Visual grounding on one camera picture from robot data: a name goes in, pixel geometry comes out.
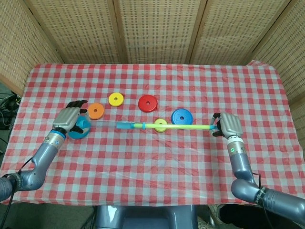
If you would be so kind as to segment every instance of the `table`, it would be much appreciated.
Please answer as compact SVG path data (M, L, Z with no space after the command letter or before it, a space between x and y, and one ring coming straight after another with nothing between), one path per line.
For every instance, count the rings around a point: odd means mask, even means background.
M108 104L124 95L119 107ZM143 94L158 108L143 113ZM102 120L170 122L180 107L194 124L208 124L214 112L241 119L253 172L262 184L304 197L305 165L278 72L253 61L248 66L182 64L42 64L30 73L1 174L17 171L50 131L68 102L86 99L105 107ZM241 203L226 139L207 131L121 130L95 127L81 140L67 139L48 169L44 185L18 192L15 201L66 205Z

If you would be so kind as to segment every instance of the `woven panel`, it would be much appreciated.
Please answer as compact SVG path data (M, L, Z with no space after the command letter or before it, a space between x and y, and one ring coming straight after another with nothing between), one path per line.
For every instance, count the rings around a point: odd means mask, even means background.
M242 64L284 0L213 0L191 63Z
M200 0L121 0L129 63L184 63Z
M305 103L291 111L300 145L305 151Z
M304 47L305 0L299 0L254 56L279 71L288 100L305 91Z
M105 0L27 0L69 63L119 63Z
M18 0L0 1L0 74L23 91L38 63L61 63Z

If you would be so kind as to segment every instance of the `yellow ring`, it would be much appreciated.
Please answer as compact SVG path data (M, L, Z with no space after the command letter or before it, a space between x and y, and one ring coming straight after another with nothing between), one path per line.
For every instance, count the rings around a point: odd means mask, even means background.
M120 106L124 102L124 97L121 93L115 92L109 96L108 102L111 106Z
M162 125L166 125L167 122L164 119L158 118L156 121L154 121L155 124L162 124ZM164 132L166 130L166 128L155 128L155 130L157 132Z

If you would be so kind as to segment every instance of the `red ring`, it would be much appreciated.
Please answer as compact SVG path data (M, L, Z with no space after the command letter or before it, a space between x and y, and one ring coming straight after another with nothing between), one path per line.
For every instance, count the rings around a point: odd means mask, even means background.
M143 112L152 112L157 109L158 101L157 99L149 94L143 95L139 99L139 109Z

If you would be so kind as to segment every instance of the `robotic hand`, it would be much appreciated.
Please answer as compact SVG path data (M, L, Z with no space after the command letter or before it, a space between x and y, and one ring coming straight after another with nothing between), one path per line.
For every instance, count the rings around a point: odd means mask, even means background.
M233 195L238 199L258 204L275 214L305 225L305 199L266 187L259 187L255 183L241 138L243 130L239 118L229 113L215 113L211 119L212 125L216 119L218 119L219 131L213 132L212 135L228 139L227 149L234 176L237 178L231 186Z
M79 126L79 118L80 114L87 114L87 109L81 109L86 102L86 100L70 102L65 109L60 111L53 122L53 129L31 158L35 165L33 170L22 171L20 169L18 173L6 174L0 178L0 201L7 199L15 191L37 190L42 186L47 169L66 139L66 134L71 132L84 134L84 127L88 124L85 119Z

